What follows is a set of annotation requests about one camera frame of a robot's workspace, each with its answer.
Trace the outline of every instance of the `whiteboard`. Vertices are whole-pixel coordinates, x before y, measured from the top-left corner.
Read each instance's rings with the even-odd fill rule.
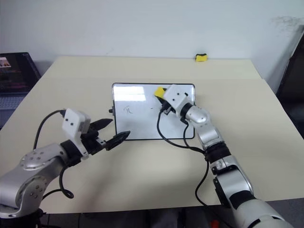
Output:
[[[154,96],[158,87],[170,84],[114,83],[112,85],[116,133],[131,131],[127,140],[161,139],[156,129],[160,101]],[[180,84],[182,90],[194,103],[193,84]],[[186,125],[173,112],[162,114],[160,131],[168,139],[182,139]],[[194,128],[189,126],[186,138],[194,137]]]

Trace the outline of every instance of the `robotic arm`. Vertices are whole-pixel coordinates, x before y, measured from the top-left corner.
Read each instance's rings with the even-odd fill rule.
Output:
[[[206,161],[215,175],[213,183],[222,205],[231,208],[239,228],[291,228],[266,202],[254,197],[253,188],[236,158],[231,155],[207,110],[198,108],[178,85],[171,85],[157,96],[166,114],[174,111],[182,122],[196,130]]]
[[[54,178],[68,167],[87,159],[89,154],[114,148],[130,133],[122,132],[111,140],[104,141],[98,137],[98,131],[112,119],[101,119],[93,123],[90,121],[85,113],[67,109],[62,128],[69,140],[34,149],[22,157],[16,168],[1,177],[0,218],[3,227],[6,227],[5,224],[8,227],[18,227],[14,221],[35,223],[33,217],[38,216],[44,192]]]

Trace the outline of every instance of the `white wall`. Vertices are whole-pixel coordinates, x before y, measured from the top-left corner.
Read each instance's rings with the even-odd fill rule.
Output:
[[[41,72],[59,55],[250,58],[276,90],[303,0],[0,0],[0,51]]]

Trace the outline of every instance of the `dark floor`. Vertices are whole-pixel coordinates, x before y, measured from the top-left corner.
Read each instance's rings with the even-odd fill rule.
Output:
[[[268,202],[295,228],[304,227],[304,199]],[[225,221],[235,227],[232,213],[222,206],[210,206]],[[217,219],[205,207],[151,209],[105,213],[46,214],[43,224],[61,228],[209,228]]]

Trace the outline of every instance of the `yellow eraser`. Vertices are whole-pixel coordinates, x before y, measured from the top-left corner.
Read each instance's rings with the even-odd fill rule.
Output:
[[[163,99],[164,93],[165,93],[165,90],[162,87],[158,87],[157,90],[154,92],[154,95],[156,97]]]
[[[208,59],[207,54],[197,54],[195,56],[195,61],[196,62],[204,62],[204,61],[207,61],[207,59]]]

